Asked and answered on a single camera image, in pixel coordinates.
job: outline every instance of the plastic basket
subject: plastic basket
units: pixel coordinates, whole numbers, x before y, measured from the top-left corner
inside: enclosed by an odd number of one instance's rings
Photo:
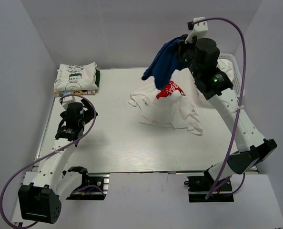
[[[240,91],[241,91],[241,83],[242,83],[242,77],[239,72],[239,67],[236,61],[236,58],[227,53],[220,53],[219,59],[227,59],[232,62],[233,65],[233,74],[234,74],[234,80],[233,80],[233,88],[237,94],[237,97],[240,96]]]

